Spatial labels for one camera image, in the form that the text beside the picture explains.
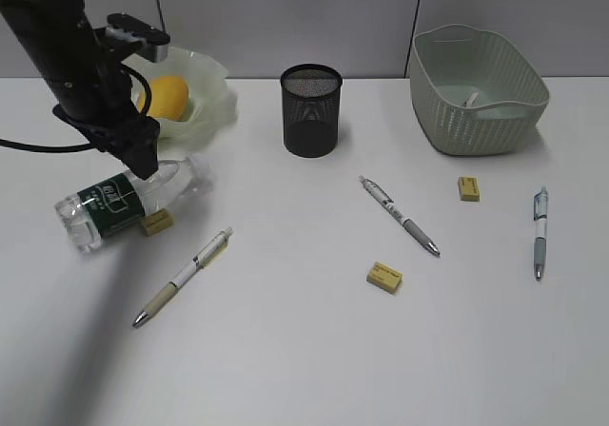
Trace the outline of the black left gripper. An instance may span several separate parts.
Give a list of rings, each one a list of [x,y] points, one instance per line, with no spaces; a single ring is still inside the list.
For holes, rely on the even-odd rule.
[[[160,126],[132,103],[131,89],[129,78],[92,86],[65,83],[52,113],[94,148],[121,160],[136,177],[148,179],[158,170]]]

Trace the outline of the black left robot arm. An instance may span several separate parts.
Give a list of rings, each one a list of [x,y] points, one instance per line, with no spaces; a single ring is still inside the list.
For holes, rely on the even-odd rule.
[[[132,102],[132,82],[143,77],[124,61],[163,61],[169,35],[124,13],[95,29],[85,0],[1,0],[1,15],[55,96],[54,115],[138,178],[155,173],[160,125],[150,100]]]

